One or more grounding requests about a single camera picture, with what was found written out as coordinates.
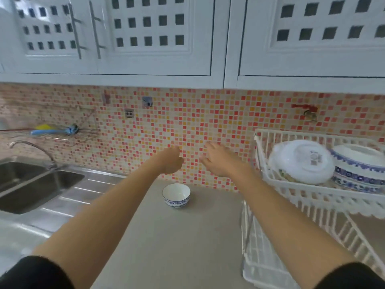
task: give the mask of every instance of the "hand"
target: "hand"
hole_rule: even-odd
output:
[[[184,159],[179,157],[179,147],[166,148],[156,153],[150,161],[159,167],[160,173],[170,174],[181,169]]]
[[[213,142],[205,144],[209,158],[200,157],[208,171],[217,176],[230,177],[234,171],[247,167],[240,157],[229,148]]]

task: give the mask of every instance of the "forearm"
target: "forearm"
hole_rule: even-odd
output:
[[[76,289],[89,288],[159,174],[156,165],[144,163],[63,225],[33,254],[58,264]]]
[[[301,288],[312,289],[333,269],[355,261],[345,248],[251,168],[236,169],[231,179]]]

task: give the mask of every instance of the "tile backsplash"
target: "tile backsplash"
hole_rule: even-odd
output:
[[[110,98],[109,104],[103,104],[103,94]],[[152,107],[143,107],[143,96],[152,97]],[[179,145],[185,157],[182,170],[162,178],[228,190],[234,189],[229,179],[211,175],[199,162],[207,140],[227,145],[248,160],[256,128],[371,137],[379,142],[385,138],[385,96],[378,95],[0,84],[1,116],[10,114],[4,106],[14,101],[24,107],[16,108],[12,115],[28,116],[31,121],[38,119],[34,108],[39,104],[95,109],[100,132],[84,143],[70,147],[62,141],[28,138],[52,152],[59,162],[129,173],[155,152]],[[293,109],[292,104],[317,106],[317,123],[307,121],[304,109]],[[127,119],[124,109],[133,109],[134,118]],[[47,108],[47,112],[50,122],[78,121],[55,108]],[[2,157],[46,158],[28,146],[8,149],[12,140],[0,134]]]

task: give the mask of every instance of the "person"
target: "person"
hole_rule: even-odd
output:
[[[248,163],[222,145],[207,142],[206,148],[202,164],[234,181],[301,288],[385,288],[377,274],[262,181]],[[0,288],[90,288],[154,180],[181,168],[179,152],[167,148],[144,162],[6,272]]]

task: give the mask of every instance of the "chrome faucet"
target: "chrome faucet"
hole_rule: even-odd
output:
[[[9,144],[9,148],[12,149],[16,144],[26,144],[26,145],[35,147],[35,148],[39,149],[40,151],[43,151],[49,157],[49,159],[51,160],[51,164],[48,167],[48,169],[53,169],[53,168],[57,167],[57,163],[56,163],[54,157],[51,155],[51,153],[49,153],[48,151],[44,150],[43,148],[41,148],[41,147],[31,143],[31,142],[23,141],[23,140],[12,142],[11,144]]]

